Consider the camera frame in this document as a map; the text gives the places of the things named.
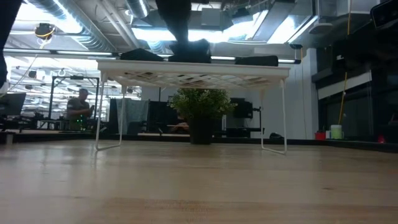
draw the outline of black plant pot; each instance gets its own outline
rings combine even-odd
[[[191,118],[188,120],[191,144],[211,144],[214,120]]]

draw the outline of potted plant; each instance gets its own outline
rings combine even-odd
[[[216,119],[233,110],[226,90],[179,89],[171,107],[187,120],[192,144],[210,144]]]

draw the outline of white wall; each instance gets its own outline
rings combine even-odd
[[[317,72],[316,56],[315,49],[308,49],[300,65],[280,65],[281,67],[291,68],[285,86],[288,139],[313,139],[314,133],[318,130],[318,97],[315,85],[311,81],[311,75]],[[173,95],[175,91],[176,89],[174,88],[165,89],[161,94],[160,100],[167,101],[168,97]],[[246,101],[252,102],[255,108],[261,106],[260,93],[258,91],[233,90],[231,91],[231,97],[245,98]],[[142,99],[158,101],[159,89],[142,87]],[[265,137],[268,138],[270,133],[273,132],[283,135],[281,87],[274,86],[267,90],[262,104],[264,106],[262,122],[266,129]],[[248,119],[247,124],[251,128],[258,128],[258,113],[254,113],[253,119]],[[260,133],[252,133],[251,137],[260,138],[261,136]]]

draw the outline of lattice tabletop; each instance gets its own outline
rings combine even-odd
[[[124,86],[264,89],[289,76],[289,68],[177,62],[98,60],[98,70]]]

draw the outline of green plant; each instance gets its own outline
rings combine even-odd
[[[171,107],[184,118],[221,118],[232,112],[236,105],[230,103],[226,90],[179,89],[172,97]]]

